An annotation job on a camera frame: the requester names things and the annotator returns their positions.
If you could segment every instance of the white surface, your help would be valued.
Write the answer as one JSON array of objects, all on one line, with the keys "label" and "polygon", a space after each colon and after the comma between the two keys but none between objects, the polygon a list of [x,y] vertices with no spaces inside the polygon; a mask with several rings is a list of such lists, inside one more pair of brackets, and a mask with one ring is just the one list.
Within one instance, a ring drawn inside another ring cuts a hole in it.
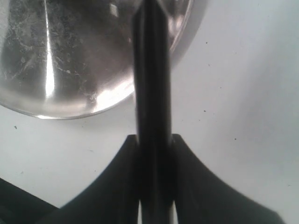
[{"label": "white surface", "polygon": [[[211,0],[172,75],[173,132],[286,224],[299,221],[298,61],[298,0]],[[55,206],[87,187],[135,133],[132,99],[80,120],[3,107],[0,117],[0,176]]]}]

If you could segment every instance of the white table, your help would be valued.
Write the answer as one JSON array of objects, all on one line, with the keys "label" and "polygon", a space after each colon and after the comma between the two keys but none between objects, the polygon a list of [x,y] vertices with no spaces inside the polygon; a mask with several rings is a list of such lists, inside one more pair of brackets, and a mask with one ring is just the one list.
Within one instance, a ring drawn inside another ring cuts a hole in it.
[{"label": "white table", "polygon": [[[172,111],[173,132],[215,174],[298,223],[298,0],[210,0],[172,73]],[[60,207],[135,133],[134,115],[132,98],[68,121],[0,107],[0,177]]]}]

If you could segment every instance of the black object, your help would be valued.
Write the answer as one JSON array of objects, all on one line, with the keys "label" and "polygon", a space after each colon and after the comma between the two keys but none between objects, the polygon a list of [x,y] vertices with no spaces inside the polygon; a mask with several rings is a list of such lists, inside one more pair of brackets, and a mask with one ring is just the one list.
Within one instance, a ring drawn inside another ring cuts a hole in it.
[{"label": "black object", "polygon": [[[162,7],[157,0],[143,0],[133,19],[138,134],[127,137],[90,187],[59,210],[43,210],[49,214],[38,224],[136,224],[139,203],[144,224],[170,224],[173,203],[180,224],[283,223],[223,183],[171,134],[167,35]],[[34,219],[41,214],[28,213]]]}]

